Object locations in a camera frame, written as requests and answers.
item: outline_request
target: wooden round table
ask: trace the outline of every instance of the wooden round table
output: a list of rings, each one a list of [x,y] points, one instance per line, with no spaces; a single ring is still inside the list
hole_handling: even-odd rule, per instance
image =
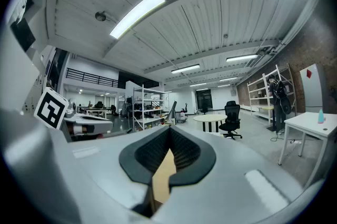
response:
[[[219,132],[219,122],[222,124],[222,120],[225,120],[227,115],[225,114],[206,114],[206,115],[199,115],[194,117],[193,119],[197,122],[202,122],[202,130],[206,132],[206,125],[205,123],[209,123],[209,130],[208,132],[212,132],[212,123],[215,122],[215,132]]]

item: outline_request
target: white table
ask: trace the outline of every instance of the white table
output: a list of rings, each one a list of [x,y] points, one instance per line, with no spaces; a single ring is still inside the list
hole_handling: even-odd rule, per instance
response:
[[[227,115],[225,114],[206,114],[199,115],[193,118],[193,120],[202,122],[202,130],[206,132],[205,122],[209,123],[208,132],[212,132],[212,122],[215,122],[215,132],[219,132],[219,122],[222,124],[222,120],[225,120]]]
[[[314,183],[319,176],[323,175],[328,167],[331,164],[331,158],[329,159],[329,154],[331,156],[334,153],[333,147],[335,147],[333,142],[328,142],[333,138],[333,134],[337,130],[337,114],[324,114],[326,120],[323,124],[318,124],[318,113],[314,112],[305,112],[299,116],[285,120],[285,132],[284,132],[284,146],[281,152],[280,159],[278,164],[281,165],[285,153],[285,149],[288,142],[289,128],[294,128],[303,132],[302,136],[302,145],[300,148],[299,156],[302,156],[305,136],[309,134],[323,141],[323,145],[317,159],[316,165],[305,185],[305,188]],[[325,166],[321,165],[322,160],[325,161]]]
[[[85,110],[86,114],[93,113],[93,112],[97,112],[98,114],[100,114],[100,112],[102,112],[104,118],[106,118],[106,112],[107,112],[107,110],[105,110],[105,109],[87,109],[87,110]]]

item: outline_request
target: brown wall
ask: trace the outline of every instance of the brown wall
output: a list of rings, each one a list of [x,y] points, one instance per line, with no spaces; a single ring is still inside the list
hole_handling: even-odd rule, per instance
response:
[[[297,111],[305,112],[305,101],[300,70],[316,63],[324,68],[326,84],[329,90],[337,90],[337,22],[327,2],[320,1],[305,26],[297,36],[266,66],[237,86],[239,103],[250,106],[247,83],[268,74],[275,65],[289,63],[293,76]],[[337,103],[329,96],[327,113],[337,113]]]

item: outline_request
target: ceiling light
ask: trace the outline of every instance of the ceiling light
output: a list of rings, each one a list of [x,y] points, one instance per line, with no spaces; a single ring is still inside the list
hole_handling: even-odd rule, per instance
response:
[[[244,60],[244,59],[253,59],[253,58],[257,58],[258,55],[257,54],[249,54],[249,55],[242,55],[242,56],[235,56],[235,57],[228,57],[226,62],[232,62],[232,61],[236,61],[236,60]]]
[[[198,69],[200,67],[199,64],[196,65],[192,65],[192,66],[187,66],[187,67],[182,67],[181,69],[177,69],[177,70],[172,70],[172,74],[174,73],[178,73],[178,72],[183,72],[183,71],[187,71],[187,70],[193,70],[193,69]]]
[[[124,18],[115,26],[110,35],[119,38],[135,22],[137,22],[146,13],[165,2],[165,0],[143,0],[136,5]]]
[[[206,83],[192,84],[192,85],[190,85],[190,87],[193,87],[193,86],[199,86],[199,85],[203,85],[203,84],[206,84]]]
[[[233,78],[227,78],[227,79],[222,79],[222,80],[220,80],[220,82],[223,82],[223,81],[228,81],[228,80],[233,80],[233,79],[237,79],[237,77],[233,77]]]

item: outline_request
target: concrete floor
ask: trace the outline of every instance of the concrete floor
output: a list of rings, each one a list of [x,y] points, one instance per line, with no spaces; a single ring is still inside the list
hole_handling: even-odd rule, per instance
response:
[[[208,114],[225,114],[224,110],[213,111]],[[181,125],[197,129],[197,122],[193,120],[196,115],[189,115],[189,119]],[[128,130],[132,128],[132,120],[121,119],[111,115],[108,119],[114,122],[113,132]],[[269,131],[266,127],[269,126],[268,121],[257,116],[251,116],[250,112],[240,110],[241,128],[237,131],[242,135],[242,139],[236,139],[237,142],[242,142],[252,148],[266,159],[277,164],[283,147],[284,140],[278,139],[275,142],[270,141],[270,138],[276,135]],[[290,128],[290,139],[301,141],[302,132]],[[301,185],[307,182],[319,155],[322,141],[316,140],[313,137],[307,137],[303,155],[298,156],[300,144],[290,143],[288,141],[285,157],[281,167],[294,176]]]

